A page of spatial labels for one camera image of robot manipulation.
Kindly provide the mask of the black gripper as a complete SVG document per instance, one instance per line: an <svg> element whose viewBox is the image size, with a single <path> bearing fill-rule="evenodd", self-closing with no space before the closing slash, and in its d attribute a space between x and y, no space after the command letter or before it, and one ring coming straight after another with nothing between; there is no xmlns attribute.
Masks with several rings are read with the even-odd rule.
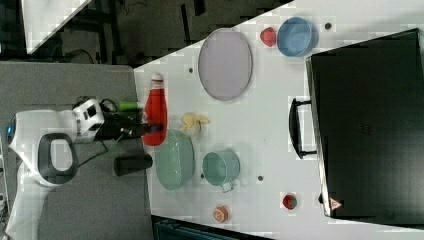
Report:
<svg viewBox="0 0 424 240"><path fill-rule="evenodd" d="M163 130L162 124L143 124L141 115L136 112L104 113L103 116L104 123L95 135L96 140L134 139Z"/></svg>

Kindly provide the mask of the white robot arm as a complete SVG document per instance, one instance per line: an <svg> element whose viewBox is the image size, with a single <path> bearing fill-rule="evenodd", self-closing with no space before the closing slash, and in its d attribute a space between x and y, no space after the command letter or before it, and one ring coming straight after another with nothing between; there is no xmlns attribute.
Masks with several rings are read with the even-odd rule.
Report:
<svg viewBox="0 0 424 240"><path fill-rule="evenodd" d="M4 240L38 240L46 196L77 174L77 144L137 138L162 124L126 120L116 124L99 110L32 110L16 113L6 127L8 147L21 160L17 191Z"/></svg>

